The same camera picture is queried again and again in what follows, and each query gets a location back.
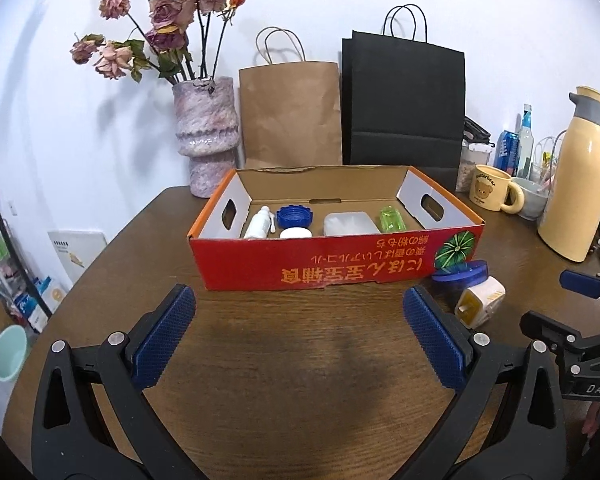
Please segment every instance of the brown paper bag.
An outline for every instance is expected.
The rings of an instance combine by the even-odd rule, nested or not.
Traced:
[[[258,39],[266,30],[264,49]],[[274,64],[267,40],[283,32],[301,61]],[[240,70],[240,115],[248,168],[342,164],[337,63],[307,61],[290,30],[267,27],[256,47],[267,62]]]

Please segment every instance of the blue bottle cap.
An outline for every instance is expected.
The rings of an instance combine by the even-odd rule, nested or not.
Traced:
[[[303,205],[286,205],[278,209],[276,221],[281,229],[290,227],[309,227],[314,220],[314,214]]]
[[[468,286],[478,285],[485,282],[489,277],[489,268],[484,260],[474,260],[472,262],[462,262],[453,266],[440,269],[431,275],[435,282],[446,283],[447,285]]]

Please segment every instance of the bouquet of dried flowers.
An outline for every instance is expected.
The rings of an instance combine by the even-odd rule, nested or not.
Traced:
[[[231,23],[235,11],[245,0],[147,0],[152,29],[144,32],[132,17],[130,0],[101,0],[100,15],[106,20],[117,20],[127,16],[134,28],[126,41],[108,41],[100,34],[87,34],[74,43],[71,49],[73,60],[85,64],[97,52],[100,57],[95,63],[96,72],[108,79],[118,79],[131,74],[140,82],[142,70],[157,70],[160,77],[171,84],[187,80],[213,81],[218,67],[218,55],[227,23]],[[206,48],[209,28],[213,16],[222,19],[222,31],[211,74],[207,70]],[[187,29],[197,17],[200,25],[201,55],[197,70],[193,68],[193,57],[189,51]],[[132,40],[138,31],[144,40]]]

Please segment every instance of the silver bolt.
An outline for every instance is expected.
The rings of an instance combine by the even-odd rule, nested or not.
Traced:
[[[540,352],[540,353],[546,352],[546,345],[542,341],[538,341],[538,340],[534,341],[534,348],[536,349],[536,352]]]
[[[125,340],[125,335],[122,332],[114,332],[109,336],[107,341],[109,341],[110,345],[119,345]]]
[[[64,350],[64,341],[62,341],[61,339],[59,339],[58,341],[56,341],[55,343],[53,343],[51,345],[51,351],[54,354],[57,354],[58,352],[61,352],[62,350]]]
[[[491,339],[489,339],[488,335],[478,332],[474,334],[474,341],[480,346],[487,346],[491,342]]]

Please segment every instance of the mug handle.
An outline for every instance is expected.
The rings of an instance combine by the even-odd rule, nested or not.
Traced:
[[[515,182],[510,181],[508,186],[511,190],[511,195],[515,196],[515,200],[511,205],[502,204],[500,206],[500,210],[504,211],[505,213],[509,213],[510,215],[515,215],[516,213],[520,212],[525,205],[525,194],[522,192],[522,188]]]

